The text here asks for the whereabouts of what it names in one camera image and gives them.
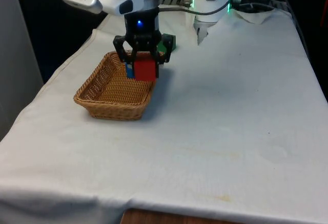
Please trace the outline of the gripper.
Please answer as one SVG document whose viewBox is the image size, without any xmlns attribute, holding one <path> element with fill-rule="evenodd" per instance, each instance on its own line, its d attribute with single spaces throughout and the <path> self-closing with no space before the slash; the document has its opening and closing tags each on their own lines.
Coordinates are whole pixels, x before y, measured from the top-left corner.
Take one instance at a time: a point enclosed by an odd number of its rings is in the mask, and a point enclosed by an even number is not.
<svg viewBox="0 0 328 224">
<path fill-rule="evenodd" d="M 159 8 L 136 11 L 124 16 L 126 34 L 115 36 L 113 45 L 122 63 L 132 65 L 137 57 L 137 46 L 151 46 L 150 54 L 155 62 L 155 76 L 159 78 L 159 66 L 170 61 L 174 36 L 162 35 L 159 30 Z M 127 53 L 123 47 L 127 42 L 132 52 Z M 157 46 L 162 43 L 166 52 L 160 53 Z"/>
</svg>

